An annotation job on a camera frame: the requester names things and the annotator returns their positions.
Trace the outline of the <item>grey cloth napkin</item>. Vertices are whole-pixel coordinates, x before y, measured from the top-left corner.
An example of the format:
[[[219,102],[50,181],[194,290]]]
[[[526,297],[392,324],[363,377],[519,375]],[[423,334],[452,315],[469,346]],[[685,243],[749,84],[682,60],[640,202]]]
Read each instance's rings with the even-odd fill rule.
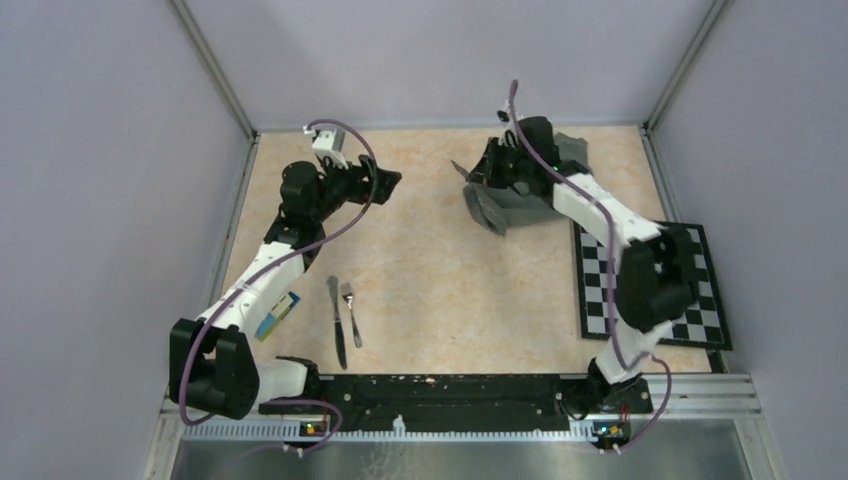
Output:
[[[456,162],[453,168],[465,181],[463,197],[471,218],[486,230],[505,236],[510,229],[523,228],[559,220],[562,215],[553,206],[556,179],[536,162],[535,181],[527,185],[515,183],[507,188],[483,186],[483,155],[473,169]]]

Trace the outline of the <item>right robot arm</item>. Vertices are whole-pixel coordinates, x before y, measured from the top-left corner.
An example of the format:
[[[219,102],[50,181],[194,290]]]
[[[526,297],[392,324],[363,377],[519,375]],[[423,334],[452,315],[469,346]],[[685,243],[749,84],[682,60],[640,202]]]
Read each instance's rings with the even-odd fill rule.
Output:
[[[696,301],[692,240],[685,229],[646,219],[603,188],[588,167],[585,141],[554,132],[544,116],[497,115],[503,133],[489,138],[466,176],[469,213],[499,236],[567,217],[605,248],[601,312],[610,338],[571,396],[586,410],[612,412],[635,386],[642,361]]]

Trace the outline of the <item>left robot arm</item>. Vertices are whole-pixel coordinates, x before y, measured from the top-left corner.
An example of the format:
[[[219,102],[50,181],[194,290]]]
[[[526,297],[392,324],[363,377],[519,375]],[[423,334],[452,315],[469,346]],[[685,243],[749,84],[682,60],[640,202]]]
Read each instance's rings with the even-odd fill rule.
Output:
[[[249,337],[290,285],[338,238],[323,223],[346,203],[363,211],[384,204],[402,180],[367,156],[335,167],[296,161],[281,172],[277,215],[246,270],[206,311],[181,318],[168,341],[169,396],[187,426],[214,416],[240,420],[259,394],[260,374]]]

